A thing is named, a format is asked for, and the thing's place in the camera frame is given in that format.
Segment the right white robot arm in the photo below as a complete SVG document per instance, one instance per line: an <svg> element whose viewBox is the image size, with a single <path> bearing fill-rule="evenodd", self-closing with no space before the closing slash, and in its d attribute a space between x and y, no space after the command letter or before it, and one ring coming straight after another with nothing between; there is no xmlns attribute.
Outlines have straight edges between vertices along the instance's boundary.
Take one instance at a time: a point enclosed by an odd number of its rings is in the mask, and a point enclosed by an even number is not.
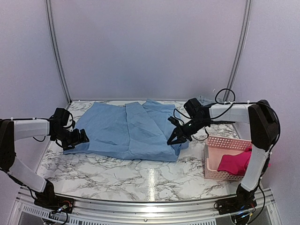
<svg viewBox="0 0 300 225"><path fill-rule="evenodd" d="M196 98L188 100L184 105L189 114L189 122L181 125L173 116L168 120L175 126L167 144L181 144L192 140L192 135L200 129L209 127L213 122L240 122L250 125L252 153L249 165L232 206L237 210L244 209L250 203L257 190L260 179L265 173L270 153L280 137L279 118L265 99L246 103L212 103L201 105Z"/></svg>

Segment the light blue shirt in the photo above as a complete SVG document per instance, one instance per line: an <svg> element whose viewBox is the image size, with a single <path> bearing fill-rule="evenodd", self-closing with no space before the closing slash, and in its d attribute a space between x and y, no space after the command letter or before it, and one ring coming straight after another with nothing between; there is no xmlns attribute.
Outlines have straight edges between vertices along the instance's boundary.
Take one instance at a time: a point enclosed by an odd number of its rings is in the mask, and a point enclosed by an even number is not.
<svg viewBox="0 0 300 225"><path fill-rule="evenodd" d="M95 102L76 122L76 128L84 129L90 141L64 154L175 162L189 143L167 145L175 128L168 121L174 109L174 104L149 99L124 106Z"/></svg>

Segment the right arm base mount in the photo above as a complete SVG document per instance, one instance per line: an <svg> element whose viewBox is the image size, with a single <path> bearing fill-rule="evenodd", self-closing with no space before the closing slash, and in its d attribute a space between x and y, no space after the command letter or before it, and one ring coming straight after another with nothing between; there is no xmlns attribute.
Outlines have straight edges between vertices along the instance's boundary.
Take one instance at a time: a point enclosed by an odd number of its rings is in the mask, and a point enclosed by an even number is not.
<svg viewBox="0 0 300 225"><path fill-rule="evenodd" d="M219 215L253 209L256 206L257 203L254 197L248 200L242 200L236 196L219 199L214 203L214 208L218 211Z"/></svg>

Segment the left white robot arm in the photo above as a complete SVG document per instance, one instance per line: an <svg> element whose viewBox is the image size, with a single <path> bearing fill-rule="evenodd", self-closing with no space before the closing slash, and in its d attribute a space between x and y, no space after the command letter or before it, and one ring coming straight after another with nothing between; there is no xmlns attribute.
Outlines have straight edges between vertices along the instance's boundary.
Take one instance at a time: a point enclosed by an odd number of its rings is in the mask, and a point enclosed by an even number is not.
<svg viewBox="0 0 300 225"><path fill-rule="evenodd" d="M67 119L28 118L3 119L0 121L0 189L9 197L17 187L29 188L35 199L54 209L59 205L53 184L41 177L32 166L18 158L16 148L29 143L33 138L44 137L57 144L63 151L86 147L90 141L86 132L68 124Z"/></svg>

